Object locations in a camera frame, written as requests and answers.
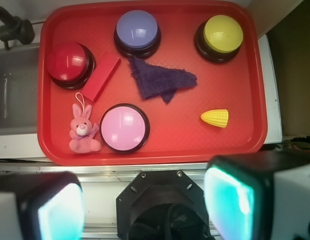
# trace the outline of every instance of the plastic corn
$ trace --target plastic corn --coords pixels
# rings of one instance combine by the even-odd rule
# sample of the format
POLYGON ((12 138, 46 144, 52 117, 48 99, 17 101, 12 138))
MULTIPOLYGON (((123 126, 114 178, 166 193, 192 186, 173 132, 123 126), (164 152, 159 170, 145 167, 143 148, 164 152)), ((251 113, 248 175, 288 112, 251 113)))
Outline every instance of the plastic corn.
POLYGON ((204 112, 200 118, 207 124, 225 128, 228 124, 228 110, 214 109, 204 112))

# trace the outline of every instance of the red tray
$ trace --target red tray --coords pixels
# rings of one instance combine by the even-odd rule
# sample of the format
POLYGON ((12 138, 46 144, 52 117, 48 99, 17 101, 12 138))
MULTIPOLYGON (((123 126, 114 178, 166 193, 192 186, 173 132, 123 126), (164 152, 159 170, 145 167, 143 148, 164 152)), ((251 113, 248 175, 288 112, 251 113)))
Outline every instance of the red tray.
POLYGON ((264 143, 267 124, 257 37, 248 13, 223 1, 150 0, 73 5, 55 11, 46 20, 39 59, 38 138, 52 161, 66 166, 131 165, 204 162, 216 154, 256 152, 264 143), (87 46, 98 62, 105 52, 118 54, 113 33, 121 15, 131 10, 152 14, 161 29, 159 50, 146 61, 166 68, 185 69, 197 76, 198 86, 178 90, 171 103, 161 97, 143 100, 131 76, 128 60, 122 62, 97 102, 91 122, 99 123, 105 111, 119 103, 140 107, 150 121, 150 135, 137 152, 119 154, 103 143, 100 152, 76 154, 69 149, 72 104, 76 90, 55 85, 46 70, 45 57, 60 42, 87 46), (218 14, 236 19, 244 41, 228 63, 203 59, 194 46, 199 25, 218 14), (200 115, 228 109, 226 128, 204 123, 200 115))

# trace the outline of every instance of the red block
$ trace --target red block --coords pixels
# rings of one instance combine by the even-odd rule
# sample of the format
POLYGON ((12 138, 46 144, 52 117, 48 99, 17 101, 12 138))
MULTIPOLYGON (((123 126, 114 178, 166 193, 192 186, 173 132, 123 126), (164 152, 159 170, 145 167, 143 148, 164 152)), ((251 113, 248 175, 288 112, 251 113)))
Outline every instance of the red block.
POLYGON ((83 87, 81 94, 95 102, 105 89, 120 62, 120 57, 106 52, 83 87))

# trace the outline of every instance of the tray rim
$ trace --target tray rim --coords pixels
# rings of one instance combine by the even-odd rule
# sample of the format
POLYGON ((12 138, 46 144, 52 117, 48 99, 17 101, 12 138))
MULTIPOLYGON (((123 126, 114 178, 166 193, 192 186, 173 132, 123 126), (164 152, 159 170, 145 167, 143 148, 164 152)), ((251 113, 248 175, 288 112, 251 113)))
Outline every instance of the tray rim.
MULTIPOLYGON (((147 165, 147 164, 178 164, 178 163, 202 163, 206 162, 210 158, 212 158, 215 154, 187 154, 187 155, 173 155, 173 151, 167 152, 167 151, 157 151, 152 152, 156 153, 153 154, 152 157, 136 157, 134 153, 128 155, 129 157, 125 157, 127 155, 118 154, 115 158, 105 158, 105 157, 99 157, 98 159, 89 159, 90 164, 82 164, 77 163, 77 161, 82 161, 81 159, 73 159, 73 158, 62 158, 53 152, 49 150, 49 144, 51 142, 46 142, 44 139, 42 129, 44 127, 44 121, 43 121, 43 113, 44 113, 44 98, 43 93, 47 95, 47 89, 44 91, 44 56, 45 56, 45 50, 46 50, 46 41, 47 38, 49 38, 48 29, 51 24, 53 24, 54 21, 58 19, 58 17, 65 12, 72 12, 82 9, 89 9, 91 7, 93 8, 102 8, 102 7, 124 7, 124 6, 157 6, 157 5, 176 5, 176 6, 207 6, 207 5, 214 5, 214 6, 221 6, 221 7, 228 7, 228 8, 234 8, 236 11, 240 12, 242 15, 244 15, 248 20, 248 28, 250 31, 252 31, 252 34, 256 36, 256 31, 253 25, 253 20, 251 16, 248 14, 248 12, 241 8, 240 6, 236 5, 235 3, 228 2, 228 1, 222 1, 222 0, 195 0, 195 1, 187 1, 187 0, 135 0, 135 1, 117 1, 117 2, 99 2, 99 3, 84 3, 84 4, 78 4, 78 5, 70 5, 70 6, 64 6, 56 11, 54 11, 45 21, 42 32, 41 32, 41 47, 39 52, 39 86, 38 86, 38 141, 40 144, 40 147, 42 151, 45 153, 45 155, 51 159, 53 162, 63 165, 63 166, 107 166, 107 165, 122 165, 122 159, 129 159, 129 163, 125 163, 125 165, 147 165), (166 155, 159 155, 159 153, 165 152, 166 155)), ((256 152, 260 149, 262 146, 266 134, 267 134, 267 117, 266 117, 266 103, 265 103, 265 93, 264 93, 264 85, 263 85, 263 78, 262 78, 262 69, 261 69, 261 63, 260 63, 260 56, 259 56, 259 48, 257 43, 257 38, 255 41, 252 42, 253 50, 254 50, 254 63, 248 63, 253 64, 256 67, 256 73, 258 78, 258 93, 259 93, 259 101, 258 105, 260 106, 262 114, 262 118, 260 119, 260 125, 263 129, 261 132, 261 135, 255 142, 249 141, 248 143, 251 145, 249 149, 247 149, 244 153, 252 153, 256 152)), ((230 152, 230 154, 233 153, 243 153, 242 151, 238 152, 230 152)), ((80 158, 84 158, 85 156, 89 156, 88 154, 82 154, 80 158)))

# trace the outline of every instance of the pink bunny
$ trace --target pink bunny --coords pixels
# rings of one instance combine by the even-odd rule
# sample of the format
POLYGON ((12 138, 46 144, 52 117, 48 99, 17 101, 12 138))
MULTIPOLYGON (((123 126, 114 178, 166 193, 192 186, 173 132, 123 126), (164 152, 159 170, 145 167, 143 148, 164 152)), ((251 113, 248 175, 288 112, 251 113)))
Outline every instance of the pink bunny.
POLYGON ((101 144, 94 139, 99 126, 95 123, 94 126, 88 120, 91 115, 92 106, 87 105, 82 112, 80 106, 73 104, 74 119, 70 123, 71 130, 69 132, 72 140, 69 147, 75 153, 83 154, 89 152, 96 152, 101 149, 101 144))

